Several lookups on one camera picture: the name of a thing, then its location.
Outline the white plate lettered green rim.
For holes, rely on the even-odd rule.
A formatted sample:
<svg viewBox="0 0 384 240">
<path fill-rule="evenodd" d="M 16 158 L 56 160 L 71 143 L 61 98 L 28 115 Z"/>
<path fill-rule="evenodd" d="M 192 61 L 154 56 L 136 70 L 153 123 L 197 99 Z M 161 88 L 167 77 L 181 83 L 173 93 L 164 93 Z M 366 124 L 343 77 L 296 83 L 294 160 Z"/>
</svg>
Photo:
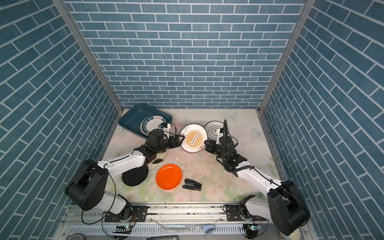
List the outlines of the white plate lettered green rim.
<svg viewBox="0 0 384 240">
<path fill-rule="evenodd" d="M 141 133 L 144 136 L 148 136 L 149 132 L 155 129 L 158 129 L 160 125 L 166 122 L 166 118 L 159 115 L 152 115 L 145 118 L 140 125 Z"/>
</svg>

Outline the black plate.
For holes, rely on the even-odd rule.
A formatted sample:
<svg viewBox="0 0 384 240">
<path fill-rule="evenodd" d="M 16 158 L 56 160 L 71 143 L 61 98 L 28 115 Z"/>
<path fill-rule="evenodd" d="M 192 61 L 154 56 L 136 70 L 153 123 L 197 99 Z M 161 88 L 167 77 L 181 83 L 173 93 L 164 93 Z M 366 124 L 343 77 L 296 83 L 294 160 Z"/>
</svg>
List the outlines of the black plate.
<svg viewBox="0 0 384 240">
<path fill-rule="evenodd" d="M 122 174 L 122 181 L 125 185 L 129 187 L 138 186 L 146 180 L 148 174 L 149 174 L 148 166 L 147 165 L 141 166 L 139 168 L 134 168 L 124 172 Z"/>
</svg>

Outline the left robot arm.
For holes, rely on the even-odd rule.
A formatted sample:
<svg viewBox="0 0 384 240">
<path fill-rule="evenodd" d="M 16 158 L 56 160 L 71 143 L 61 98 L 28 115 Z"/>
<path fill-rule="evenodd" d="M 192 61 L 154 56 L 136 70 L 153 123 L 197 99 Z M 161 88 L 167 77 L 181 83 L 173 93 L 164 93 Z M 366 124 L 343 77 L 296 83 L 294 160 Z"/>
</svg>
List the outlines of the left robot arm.
<svg viewBox="0 0 384 240">
<path fill-rule="evenodd" d="M 168 149 L 178 148 L 185 137 L 168 137 L 165 131 L 156 129 L 149 133 L 146 142 L 132 153 L 107 161 L 84 161 L 65 188 L 65 194 L 83 211 L 100 209 L 127 219 L 131 213 L 131 203 L 117 193 L 106 190 L 108 179 L 133 169 L 145 167 L 156 159 L 157 154 Z"/>
</svg>

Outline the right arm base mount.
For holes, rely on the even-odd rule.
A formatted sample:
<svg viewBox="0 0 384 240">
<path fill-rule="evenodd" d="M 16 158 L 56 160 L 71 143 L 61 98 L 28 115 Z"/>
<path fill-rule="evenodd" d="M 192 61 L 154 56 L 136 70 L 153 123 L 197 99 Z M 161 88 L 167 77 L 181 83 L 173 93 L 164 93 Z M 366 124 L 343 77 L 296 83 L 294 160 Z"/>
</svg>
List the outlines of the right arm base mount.
<svg viewBox="0 0 384 240">
<path fill-rule="evenodd" d="M 248 222 L 258 222 L 266 221 L 267 219 L 260 216 L 252 216 L 243 205 L 223 205 L 222 210 L 224 211 L 228 222 L 239 222 L 239 221 L 248 221 Z"/>
</svg>

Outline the cream yellow plate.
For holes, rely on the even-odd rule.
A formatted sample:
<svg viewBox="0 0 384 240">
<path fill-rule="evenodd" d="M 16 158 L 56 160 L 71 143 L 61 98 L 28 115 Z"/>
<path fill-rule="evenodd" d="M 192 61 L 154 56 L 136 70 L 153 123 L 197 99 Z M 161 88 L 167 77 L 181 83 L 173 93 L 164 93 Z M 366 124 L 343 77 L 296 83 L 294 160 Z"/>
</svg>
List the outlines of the cream yellow plate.
<svg viewBox="0 0 384 240">
<path fill-rule="evenodd" d="M 151 162 L 151 164 L 159 164 L 159 163 L 163 162 L 163 161 L 167 158 L 167 156 L 168 156 L 168 152 L 169 152 L 169 151 L 166 150 L 166 151 L 164 151 L 164 152 L 162 152 L 162 153 L 157 154 L 156 159 L 153 160 L 153 161 Z"/>
</svg>

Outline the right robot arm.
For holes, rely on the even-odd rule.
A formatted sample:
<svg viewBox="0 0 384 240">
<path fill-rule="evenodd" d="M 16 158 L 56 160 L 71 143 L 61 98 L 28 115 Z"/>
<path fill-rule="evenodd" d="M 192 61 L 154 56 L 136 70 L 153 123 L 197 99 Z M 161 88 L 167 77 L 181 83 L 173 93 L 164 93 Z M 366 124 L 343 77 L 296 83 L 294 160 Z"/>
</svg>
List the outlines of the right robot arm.
<svg viewBox="0 0 384 240">
<path fill-rule="evenodd" d="M 243 219 L 261 217 L 272 221 L 278 230 L 288 236 L 309 221 L 311 214 L 296 185 L 290 181 L 275 179 L 253 166 L 237 153 L 231 137 L 219 141 L 205 141 L 206 151 L 217 157 L 217 161 L 229 173 L 245 180 L 267 199 L 260 200 L 249 195 L 239 202 Z"/>
</svg>

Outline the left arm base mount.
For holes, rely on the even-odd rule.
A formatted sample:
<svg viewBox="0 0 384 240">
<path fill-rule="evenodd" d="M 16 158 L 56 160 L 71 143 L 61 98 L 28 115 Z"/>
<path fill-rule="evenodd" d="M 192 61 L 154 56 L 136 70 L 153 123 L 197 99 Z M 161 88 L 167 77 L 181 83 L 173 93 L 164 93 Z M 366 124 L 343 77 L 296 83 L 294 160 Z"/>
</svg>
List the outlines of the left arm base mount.
<svg viewBox="0 0 384 240">
<path fill-rule="evenodd" d="M 127 211 L 128 214 L 113 214 L 107 213 L 104 220 L 106 223 L 128 223 L 128 222 L 145 222 L 148 206 L 132 206 Z"/>
</svg>

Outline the white plate orange sunburst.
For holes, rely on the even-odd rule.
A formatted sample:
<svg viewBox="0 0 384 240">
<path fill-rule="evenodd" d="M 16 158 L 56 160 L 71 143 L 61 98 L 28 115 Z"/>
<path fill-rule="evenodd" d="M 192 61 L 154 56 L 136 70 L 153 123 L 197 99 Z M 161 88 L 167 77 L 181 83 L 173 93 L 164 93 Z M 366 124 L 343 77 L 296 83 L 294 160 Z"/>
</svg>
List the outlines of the white plate orange sunburst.
<svg viewBox="0 0 384 240">
<path fill-rule="evenodd" d="M 195 154 L 205 148 L 205 141 L 208 140 L 206 129 L 199 124 L 186 125 L 180 132 L 184 136 L 181 148 L 187 153 Z"/>
</svg>

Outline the white plate cloud emblem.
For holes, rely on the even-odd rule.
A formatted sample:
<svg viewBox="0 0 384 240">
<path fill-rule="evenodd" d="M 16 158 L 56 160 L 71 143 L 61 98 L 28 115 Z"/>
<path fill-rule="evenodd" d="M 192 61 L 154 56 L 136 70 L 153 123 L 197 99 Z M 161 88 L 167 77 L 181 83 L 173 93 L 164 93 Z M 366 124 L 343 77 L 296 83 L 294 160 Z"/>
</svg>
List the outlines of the white plate cloud emblem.
<svg viewBox="0 0 384 240">
<path fill-rule="evenodd" d="M 207 131 L 207 134 L 208 134 L 208 139 L 209 140 L 214 140 L 216 141 L 217 140 L 217 130 L 220 130 L 224 127 L 224 123 L 223 122 L 219 122 L 219 121 L 211 121 L 211 122 L 208 122 L 206 125 L 205 125 L 205 129 Z"/>
</svg>

